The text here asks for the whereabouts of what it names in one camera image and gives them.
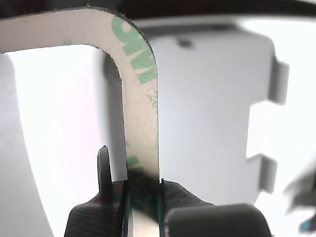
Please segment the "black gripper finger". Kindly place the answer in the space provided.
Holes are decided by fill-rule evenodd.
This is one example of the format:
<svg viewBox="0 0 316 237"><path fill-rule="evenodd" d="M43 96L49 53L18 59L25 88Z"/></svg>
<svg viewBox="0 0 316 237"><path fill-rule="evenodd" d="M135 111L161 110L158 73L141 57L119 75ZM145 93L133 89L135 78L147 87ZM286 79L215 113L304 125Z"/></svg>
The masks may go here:
<svg viewBox="0 0 316 237"><path fill-rule="evenodd" d="M215 205L201 200L179 183L162 179L159 184L158 194L158 223L160 236L164 236L164 218L169 211L195 206Z"/></svg>
<svg viewBox="0 0 316 237"><path fill-rule="evenodd" d="M128 183L112 181L109 150L97 154L98 194L76 205L69 214L66 237L126 237L128 231Z"/></svg>

